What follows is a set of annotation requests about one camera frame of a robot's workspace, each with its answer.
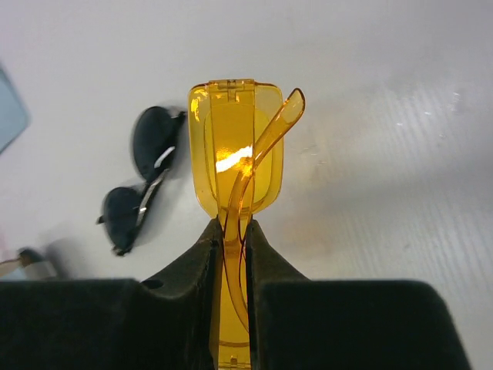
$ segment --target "white surface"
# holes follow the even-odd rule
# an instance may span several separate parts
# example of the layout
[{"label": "white surface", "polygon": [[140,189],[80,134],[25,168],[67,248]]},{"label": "white surface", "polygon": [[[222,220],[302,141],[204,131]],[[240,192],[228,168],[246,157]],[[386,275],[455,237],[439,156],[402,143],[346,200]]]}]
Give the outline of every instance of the white surface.
[{"label": "white surface", "polygon": [[73,276],[146,278],[208,217],[187,157],[145,245],[111,255],[94,222],[136,177],[134,119],[209,79],[299,86],[283,190],[258,216],[270,243],[310,278],[430,282],[490,369],[492,16],[488,0],[0,0],[0,59],[32,117],[0,155],[0,232],[55,242]]}]

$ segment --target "black foam block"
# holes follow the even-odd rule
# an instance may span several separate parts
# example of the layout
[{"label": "black foam block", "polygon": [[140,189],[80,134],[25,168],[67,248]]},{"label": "black foam block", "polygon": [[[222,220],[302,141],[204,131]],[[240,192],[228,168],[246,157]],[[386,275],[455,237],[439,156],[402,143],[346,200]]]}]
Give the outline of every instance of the black foam block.
[{"label": "black foam block", "polygon": [[257,304],[260,368],[470,368],[443,300],[424,283],[268,283]]},{"label": "black foam block", "polygon": [[220,235],[210,221],[193,247],[141,284],[0,282],[0,370],[213,370]]}]

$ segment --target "lens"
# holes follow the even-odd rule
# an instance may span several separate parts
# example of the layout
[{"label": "lens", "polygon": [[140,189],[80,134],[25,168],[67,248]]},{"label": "lens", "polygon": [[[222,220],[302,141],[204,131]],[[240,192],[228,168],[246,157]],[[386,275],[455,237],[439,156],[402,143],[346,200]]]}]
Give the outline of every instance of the lens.
[{"label": "lens", "polygon": [[140,198],[132,188],[117,187],[108,193],[103,202],[102,218],[117,254],[129,252],[136,239]]},{"label": "lens", "polygon": [[165,169],[170,168],[175,156],[182,116],[171,118],[167,109],[153,106],[137,119],[133,131],[133,158],[147,183],[153,182]]}]

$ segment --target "yellow safety glasses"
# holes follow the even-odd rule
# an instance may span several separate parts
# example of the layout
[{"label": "yellow safety glasses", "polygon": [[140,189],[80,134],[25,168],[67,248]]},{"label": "yellow safety glasses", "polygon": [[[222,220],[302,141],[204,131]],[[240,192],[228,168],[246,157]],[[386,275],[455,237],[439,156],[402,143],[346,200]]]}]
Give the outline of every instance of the yellow safety glasses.
[{"label": "yellow safety glasses", "polygon": [[223,228],[220,368],[250,368],[245,230],[280,192],[283,136],[304,107],[301,90],[283,102],[276,86],[252,79],[211,81],[189,94],[195,192]]}]

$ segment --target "round sunglasses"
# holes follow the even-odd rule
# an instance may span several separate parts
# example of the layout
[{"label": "round sunglasses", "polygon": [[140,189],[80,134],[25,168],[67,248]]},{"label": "round sunglasses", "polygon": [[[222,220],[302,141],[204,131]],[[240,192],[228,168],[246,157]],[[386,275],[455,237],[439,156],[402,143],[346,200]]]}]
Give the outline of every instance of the round sunglasses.
[{"label": "round sunglasses", "polygon": [[172,116],[168,109],[153,106],[137,119],[132,134],[134,164],[146,181],[141,191],[135,187],[117,187],[102,202],[104,224],[118,256],[129,253],[149,214],[157,190],[168,174],[176,153],[179,132],[186,113]]}]

